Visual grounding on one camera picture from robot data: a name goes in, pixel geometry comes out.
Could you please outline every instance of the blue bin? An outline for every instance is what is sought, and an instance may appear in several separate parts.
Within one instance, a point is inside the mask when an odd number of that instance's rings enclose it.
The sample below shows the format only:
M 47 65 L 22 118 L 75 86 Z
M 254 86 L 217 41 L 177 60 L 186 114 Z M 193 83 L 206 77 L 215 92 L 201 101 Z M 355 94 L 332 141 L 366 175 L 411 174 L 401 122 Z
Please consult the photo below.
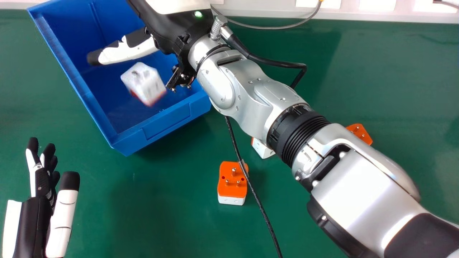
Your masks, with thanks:
M 156 52 L 135 61 L 91 67 L 86 54 L 144 26 L 125 0 L 52 0 L 29 8 L 86 109 L 110 146 L 128 156 L 210 110 L 198 82 L 177 87 L 153 107 L 133 98 L 120 76 L 136 62 L 155 67 L 166 83 L 177 64 Z

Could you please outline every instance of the green table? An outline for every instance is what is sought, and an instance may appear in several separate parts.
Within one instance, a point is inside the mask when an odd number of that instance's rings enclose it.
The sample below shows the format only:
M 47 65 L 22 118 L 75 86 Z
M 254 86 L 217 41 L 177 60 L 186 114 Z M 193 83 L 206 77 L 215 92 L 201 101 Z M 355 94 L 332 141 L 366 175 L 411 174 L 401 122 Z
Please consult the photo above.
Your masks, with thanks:
M 373 146 L 418 184 L 422 204 L 459 222 L 458 25 L 312 20 L 286 31 L 233 27 L 257 54 L 307 63 L 298 93 L 332 122 L 363 123 Z M 286 83 L 295 74 L 265 71 Z M 30 136 L 42 147 L 56 144 L 58 170 L 80 172 L 68 258 L 276 256 L 251 195 L 242 207 L 217 202 L 218 167 L 235 160 L 220 114 L 212 110 L 122 156 L 24 11 L 0 11 L 0 133 L 0 217 L 8 199 L 29 196 Z M 277 157 L 261 160 L 237 126 L 235 134 L 284 256 L 344 257 L 310 219 L 308 193 L 290 169 Z

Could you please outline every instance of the gray cable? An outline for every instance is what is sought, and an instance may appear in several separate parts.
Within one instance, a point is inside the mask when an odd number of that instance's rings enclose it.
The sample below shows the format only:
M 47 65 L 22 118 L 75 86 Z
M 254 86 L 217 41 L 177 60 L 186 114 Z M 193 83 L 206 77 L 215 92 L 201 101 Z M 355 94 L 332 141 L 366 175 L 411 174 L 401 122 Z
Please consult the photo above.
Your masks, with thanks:
M 246 27 L 246 28 L 254 28 L 254 29 L 287 29 L 287 28 L 293 28 L 293 27 L 296 27 L 296 26 L 300 26 L 301 24 L 309 21 L 310 19 L 312 19 L 312 17 L 314 17 L 317 12 L 319 11 L 320 9 L 320 5 L 322 4 L 322 1 L 319 0 L 319 2 L 317 3 L 317 6 L 316 6 L 316 9 L 314 10 L 314 12 L 309 16 L 307 17 L 306 19 L 300 21 L 300 22 L 297 22 L 295 24 L 290 24 L 290 25 L 285 25 L 285 26 L 278 26 L 278 27 L 261 27 L 261 26 L 253 26 L 253 25 L 249 25 L 249 24 L 245 24 L 245 23 L 240 23 L 240 22 L 237 22 L 235 20 L 232 20 L 232 19 L 228 19 L 229 22 L 231 23 L 234 23 L 236 25 L 239 25 L 239 26 L 242 26 L 242 27 Z M 214 10 L 214 12 L 216 12 L 217 14 L 219 15 L 223 15 L 221 12 L 219 12 L 217 9 L 215 9 L 215 7 L 211 6 L 212 10 Z
M 434 4 L 441 4 L 441 5 L 446 5 L 446 6 L 450 6 L 450 7 L 454 7 L 456 9 L 459 10 L 459 6 L 455 5 L 455 4 L 452 4 L 452 3 L 448 3 L 448 2 L 443 2 L 443 1 L 433 1 Z

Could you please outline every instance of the screw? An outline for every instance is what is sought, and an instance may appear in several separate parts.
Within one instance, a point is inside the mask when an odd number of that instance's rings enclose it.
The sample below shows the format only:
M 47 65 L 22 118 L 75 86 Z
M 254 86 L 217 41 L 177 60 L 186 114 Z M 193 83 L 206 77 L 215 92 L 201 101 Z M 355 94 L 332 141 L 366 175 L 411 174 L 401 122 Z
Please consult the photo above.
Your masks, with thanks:
M 223 15 L 217 15 L 210 29 L 209 38 L 211 40 L 218 40 L 221 35 L 221 28 L 228 23 L 228 19 Z

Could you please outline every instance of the robotic arm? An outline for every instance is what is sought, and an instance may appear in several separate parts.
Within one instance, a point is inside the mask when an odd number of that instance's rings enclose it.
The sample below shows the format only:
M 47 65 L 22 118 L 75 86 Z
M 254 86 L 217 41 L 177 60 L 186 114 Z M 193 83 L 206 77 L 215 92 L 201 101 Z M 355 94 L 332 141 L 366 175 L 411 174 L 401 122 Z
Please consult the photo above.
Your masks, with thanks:
M 3 258 L 64 257 L 78 197 L 80 176 L 55 171 L 56 148 L 49 144 L 40 158 L 38 140 L 30 138 L 26 149 L 31 197 L 26 202 L 9 200 L 3 231 Z
M 310 193 L 309 215 L 346 255 L 459 257 L 459 226 L 425 210 L 394 161 L 269 78 L 225 17 L 214 20 L 210 7 L 159 13 L 158 1 L 128 3 L 156 47 L 178 57 L 168 88 L 196 78 L 218 112 L 273 149 Z

